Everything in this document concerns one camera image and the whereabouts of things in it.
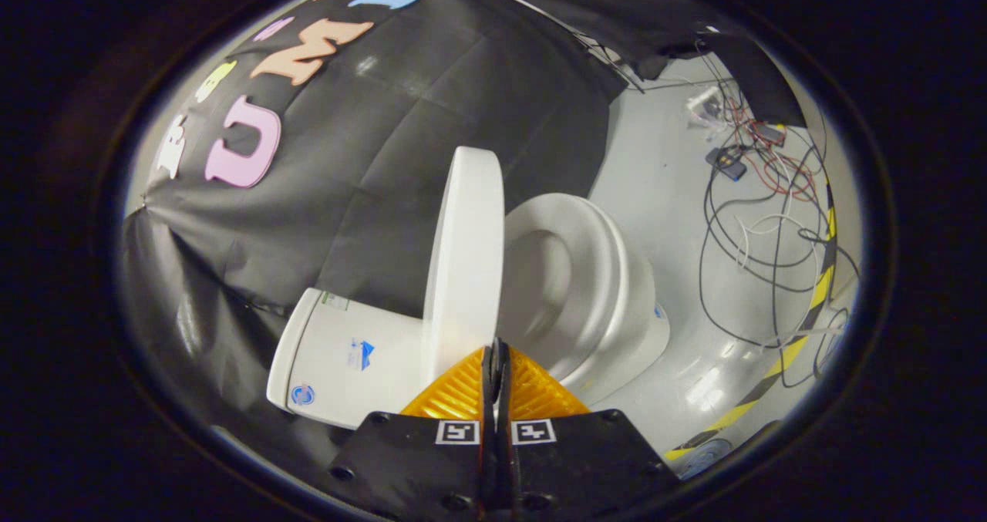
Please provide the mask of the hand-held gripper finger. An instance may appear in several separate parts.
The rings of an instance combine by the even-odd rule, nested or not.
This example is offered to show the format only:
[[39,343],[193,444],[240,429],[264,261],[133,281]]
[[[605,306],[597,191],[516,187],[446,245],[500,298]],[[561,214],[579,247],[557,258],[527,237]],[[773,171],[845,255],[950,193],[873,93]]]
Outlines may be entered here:
[[624,517],[679,479],[619,409],[591,410],[524,353],[498,347],[493,504],[512,517]]
[[328,467],[331,495],[380,519],[483,518],[496,360],[473,351],[405,409],[368,414]]

